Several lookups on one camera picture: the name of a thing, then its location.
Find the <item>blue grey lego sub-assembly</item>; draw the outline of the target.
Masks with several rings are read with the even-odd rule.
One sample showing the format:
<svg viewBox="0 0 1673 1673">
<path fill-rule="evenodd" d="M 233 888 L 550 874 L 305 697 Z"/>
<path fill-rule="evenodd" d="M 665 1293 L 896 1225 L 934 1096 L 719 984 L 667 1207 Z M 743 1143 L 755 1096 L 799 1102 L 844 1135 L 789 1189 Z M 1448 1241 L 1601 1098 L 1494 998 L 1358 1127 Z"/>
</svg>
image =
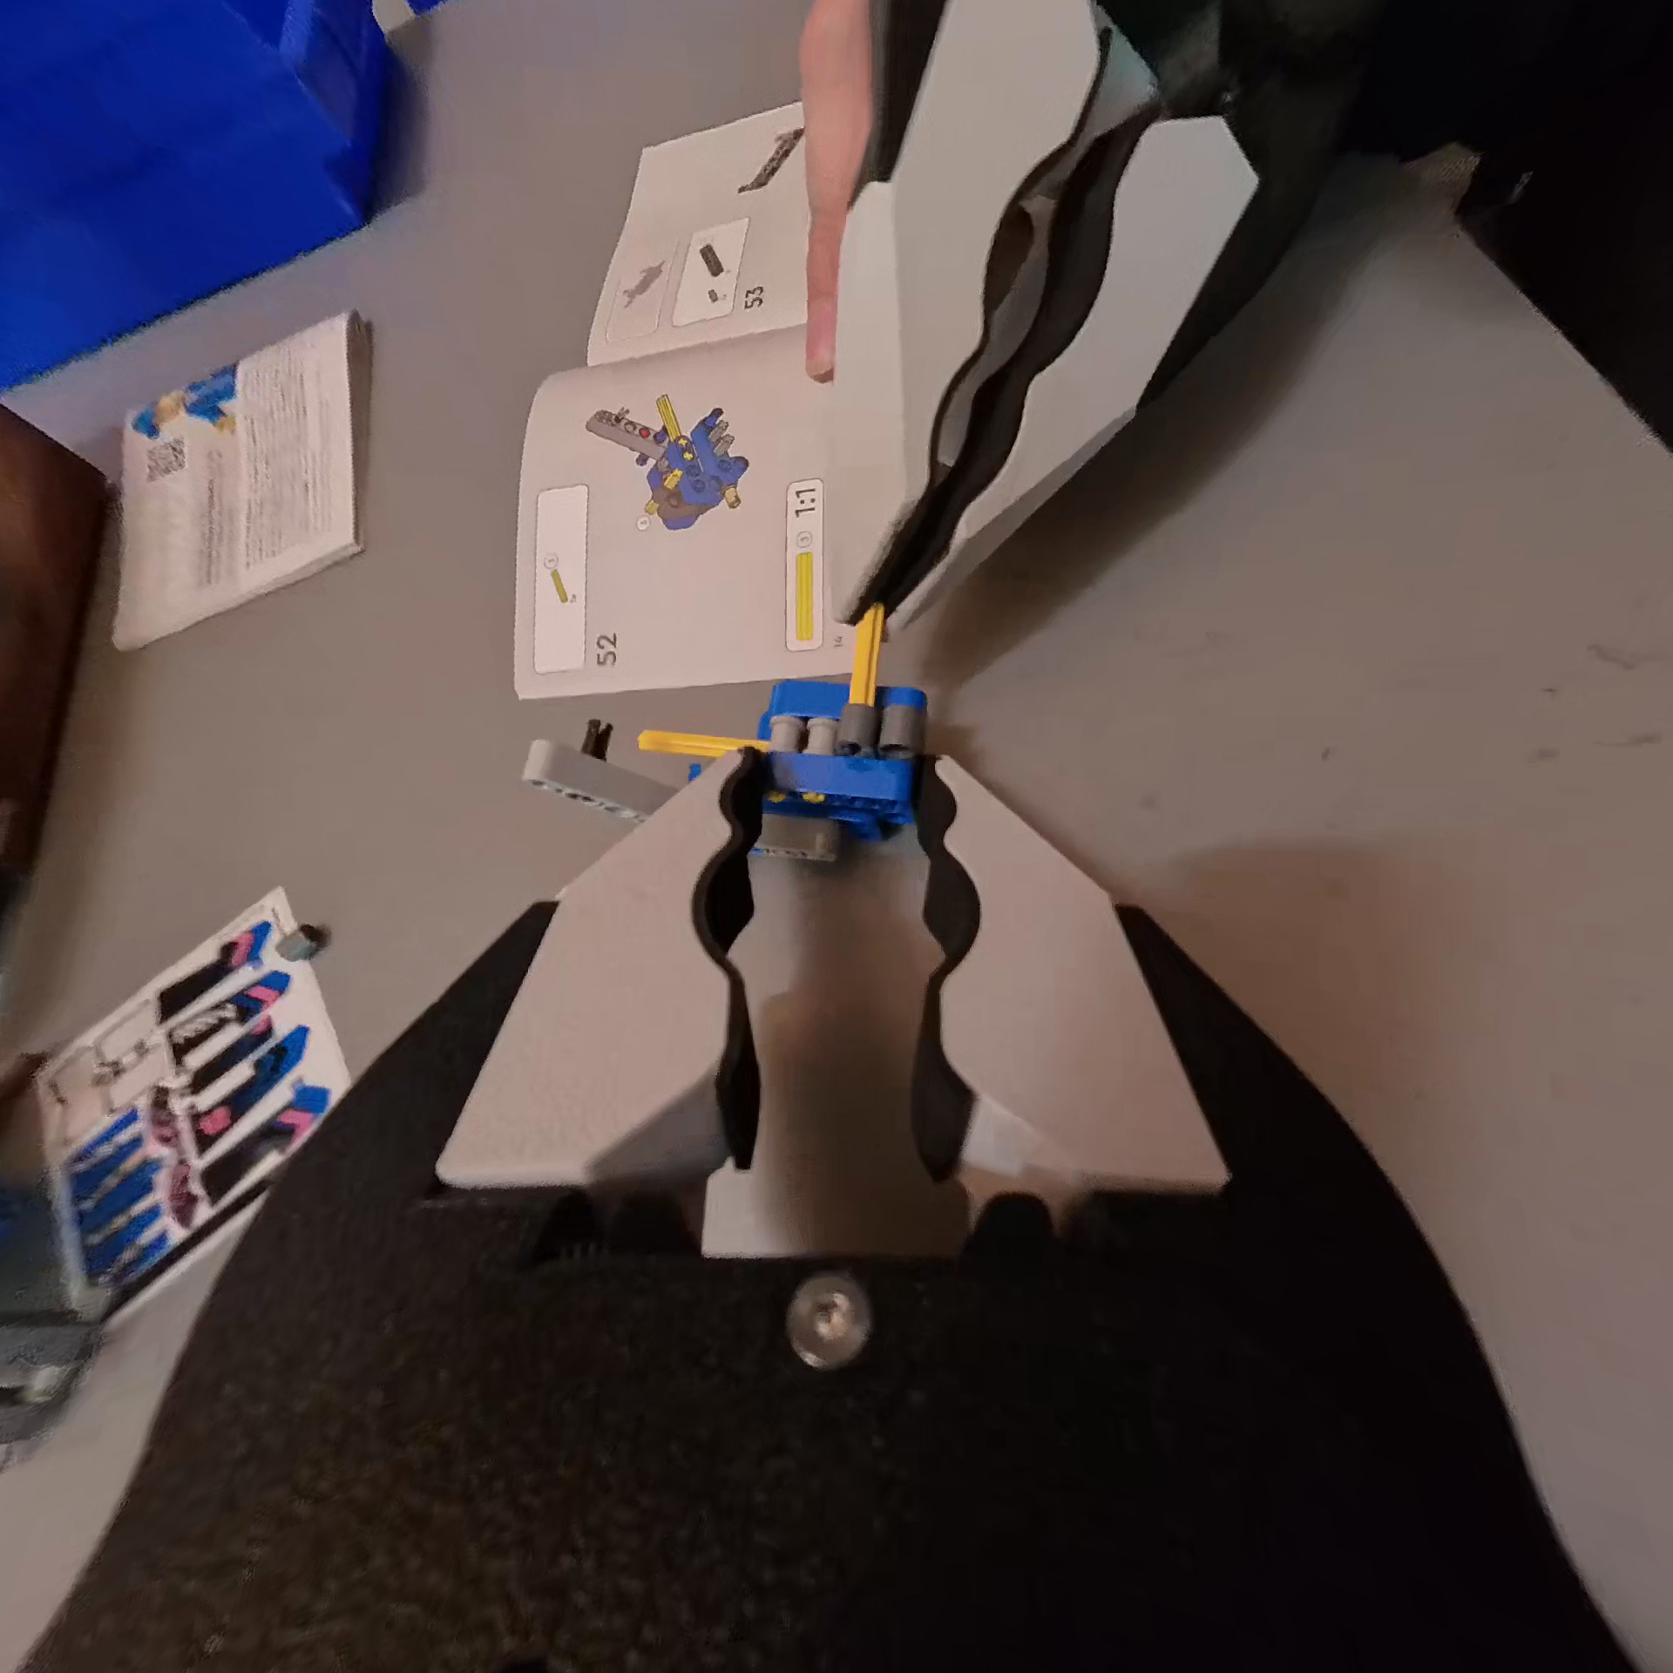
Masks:
<svg viewBox="0 0 1673 1673">
<path fill-rule="evenodd" d="M 928 695 L 876 685 L 866 703 L 850 681 L 775 683 L 755 737 L 767 759 L 763 859 L 834 863 L 846 843 L 874 845 L 914 825 L 914 795 L 926 753 Z M 587 723 L 579 745 L 538 739 L 522 767 L 524 787 L 621 823 L 645 823 L 675 797 L 607 759 L 611 727 Z"/>
</svg>

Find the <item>partly built lego car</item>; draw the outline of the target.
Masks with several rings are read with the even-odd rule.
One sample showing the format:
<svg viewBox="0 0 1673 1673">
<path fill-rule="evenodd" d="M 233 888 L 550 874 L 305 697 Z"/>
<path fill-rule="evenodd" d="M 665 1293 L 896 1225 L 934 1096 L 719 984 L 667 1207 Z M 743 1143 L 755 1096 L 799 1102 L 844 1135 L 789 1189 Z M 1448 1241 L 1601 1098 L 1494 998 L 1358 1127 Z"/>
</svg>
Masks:
<svg viewBox="0 0 1673 1673">
<path fill-rule="evenodd" d="M 107 1301 L 86 1279 L 52 1175 L 4 1179 L 4 1472 L 36 1450 L 66 1414 L 99 1348 Z"/>
</svg>

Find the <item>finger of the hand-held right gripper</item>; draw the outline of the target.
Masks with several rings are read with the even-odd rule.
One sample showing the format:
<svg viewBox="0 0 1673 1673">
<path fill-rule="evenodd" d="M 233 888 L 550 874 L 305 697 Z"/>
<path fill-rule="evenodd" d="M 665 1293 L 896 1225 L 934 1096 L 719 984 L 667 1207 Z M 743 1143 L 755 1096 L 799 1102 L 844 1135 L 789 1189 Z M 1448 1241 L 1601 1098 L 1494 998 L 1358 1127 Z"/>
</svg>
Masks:
<svg viewBox="0 0 1673 1673">
<path fill-rule="evenodd" d="M 868 4 L 870 128 L 842 229 L 830 385 L 830 588 L 896 612 L 906 530 L 956 389 L 994 337 L 994 241 L 1099 130 L 1095 4 Z"/>
<path fill-rule="evenodd" d="M 1131 420 L 1259 185 L 1223 116 L 1133 120 L 1111 144 L 1063 201 L 1034 323 L 888 564 L 892 622 L 972 574 Z"/>
</svg>

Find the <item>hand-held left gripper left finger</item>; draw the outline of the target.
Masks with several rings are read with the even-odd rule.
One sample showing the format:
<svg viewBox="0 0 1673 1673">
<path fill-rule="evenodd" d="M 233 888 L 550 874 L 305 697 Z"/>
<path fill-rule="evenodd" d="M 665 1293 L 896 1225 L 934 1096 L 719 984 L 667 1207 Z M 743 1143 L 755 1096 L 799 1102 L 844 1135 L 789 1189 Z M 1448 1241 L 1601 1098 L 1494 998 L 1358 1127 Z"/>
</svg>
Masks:
<svg viewBox="0 0 1673 1673">
<path fill-rule="evenodd" d="M 721 757 L 560 892 L 442 1185 L 611 1193 L 751 1167 L 761 1066 L 729 952 L 763 791 L 763 757 Z"/>
</svg>

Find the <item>lego instruction booklet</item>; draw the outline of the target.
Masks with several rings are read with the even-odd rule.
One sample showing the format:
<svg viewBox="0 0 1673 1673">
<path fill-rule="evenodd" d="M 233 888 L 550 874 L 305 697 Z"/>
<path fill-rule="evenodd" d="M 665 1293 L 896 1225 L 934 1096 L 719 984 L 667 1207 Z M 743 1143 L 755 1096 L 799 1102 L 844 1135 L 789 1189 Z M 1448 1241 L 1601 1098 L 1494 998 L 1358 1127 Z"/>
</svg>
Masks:
<svg viewBox="0 0 1673 1673">
<path fill-rule="evenodd" d="M 799 102 L 641 152 L 585 363 L 526 426 L 522 699 L 848 673 L 806 231 Z"/>
</svg>

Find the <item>feedback leaflet with minifigure print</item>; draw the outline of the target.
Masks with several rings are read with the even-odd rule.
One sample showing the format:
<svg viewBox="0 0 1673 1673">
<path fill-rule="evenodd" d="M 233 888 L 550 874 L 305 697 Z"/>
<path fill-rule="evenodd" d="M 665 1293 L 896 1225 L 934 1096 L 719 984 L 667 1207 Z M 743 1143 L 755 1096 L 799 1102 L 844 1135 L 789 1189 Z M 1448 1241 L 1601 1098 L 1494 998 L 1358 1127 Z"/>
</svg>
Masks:
<svg viewBox="0 0 1673 1673">
<path fill-rule="evenodd" d="M 368 428 L 358 311 L 131 410 L 113 645 L 135 651 L 358 554 Z"/>
</svg>

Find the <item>person's right hand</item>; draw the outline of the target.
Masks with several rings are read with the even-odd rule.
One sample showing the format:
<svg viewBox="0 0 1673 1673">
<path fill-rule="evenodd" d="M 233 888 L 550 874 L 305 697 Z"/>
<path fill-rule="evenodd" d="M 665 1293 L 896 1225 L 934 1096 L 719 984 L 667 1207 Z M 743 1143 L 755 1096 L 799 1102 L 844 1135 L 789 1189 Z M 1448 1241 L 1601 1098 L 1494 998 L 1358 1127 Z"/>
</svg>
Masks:
<svg viewBox="0 0 1673 1673">
<path fill-rule="evenodd" d="M 806 150 L 804 371 L 834 373 L 842 239 L 872 128 L 872 12 L 868 2 L 814 2 L 799 42 Z"/>
</svg>

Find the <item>blue plastic bin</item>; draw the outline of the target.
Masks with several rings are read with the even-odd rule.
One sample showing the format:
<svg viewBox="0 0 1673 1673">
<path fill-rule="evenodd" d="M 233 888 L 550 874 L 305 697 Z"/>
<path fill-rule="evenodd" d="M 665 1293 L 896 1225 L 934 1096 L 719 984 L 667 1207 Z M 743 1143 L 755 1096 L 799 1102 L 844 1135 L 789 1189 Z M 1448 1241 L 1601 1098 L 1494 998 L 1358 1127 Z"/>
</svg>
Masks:
<svg viewBox="0 0 1673 1673">
<path fill-rule="evenodd" d="M 364 225 L 390 64 L 368 2 L 4 2 L 2 387 Z"/>
</svg>

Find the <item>lego set box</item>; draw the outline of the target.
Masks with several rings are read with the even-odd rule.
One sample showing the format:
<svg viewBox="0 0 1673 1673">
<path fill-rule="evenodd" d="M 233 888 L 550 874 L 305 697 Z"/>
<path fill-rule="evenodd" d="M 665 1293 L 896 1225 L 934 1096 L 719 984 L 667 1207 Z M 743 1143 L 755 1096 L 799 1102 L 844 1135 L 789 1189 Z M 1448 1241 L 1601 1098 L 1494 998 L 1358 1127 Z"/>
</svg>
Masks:
<svg viewBox="0 0 1673 1673">
<path fill-rule="evenodd" d="M 48 817 L 111 488 L 2 408 L 2 872 L 32 870 Z"/>
</svg>

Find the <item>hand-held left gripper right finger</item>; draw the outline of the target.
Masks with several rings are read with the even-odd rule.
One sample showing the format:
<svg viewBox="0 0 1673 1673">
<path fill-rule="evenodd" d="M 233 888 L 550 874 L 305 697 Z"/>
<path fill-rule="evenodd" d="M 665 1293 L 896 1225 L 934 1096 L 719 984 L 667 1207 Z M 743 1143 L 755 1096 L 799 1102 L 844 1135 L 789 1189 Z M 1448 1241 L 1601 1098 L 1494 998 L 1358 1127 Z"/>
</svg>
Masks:
<svg viewBox="0 0 1673 1673">
<path fill-rule="evenodd" d="M 970 1195 L 1215 1195 L 1227 1161 L 1113 896 L 950 757 L 916 833 L 938 950 L 914 1149 Z"/>
</svg>

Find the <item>lego sticker sheet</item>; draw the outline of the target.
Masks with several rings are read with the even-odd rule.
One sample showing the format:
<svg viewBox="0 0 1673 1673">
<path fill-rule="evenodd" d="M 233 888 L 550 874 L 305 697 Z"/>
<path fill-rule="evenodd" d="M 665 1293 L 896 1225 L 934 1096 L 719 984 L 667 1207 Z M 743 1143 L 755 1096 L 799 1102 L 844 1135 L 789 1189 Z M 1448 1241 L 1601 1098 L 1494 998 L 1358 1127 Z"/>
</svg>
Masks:
<svg viewBox="0 0 1673 1673">
<path fill-rule="evenodd" d="M 259 1207 L 350 1088 L 277 886 L 28 1076 L 86 1279 L 115 1319 Z"/>
</svg>

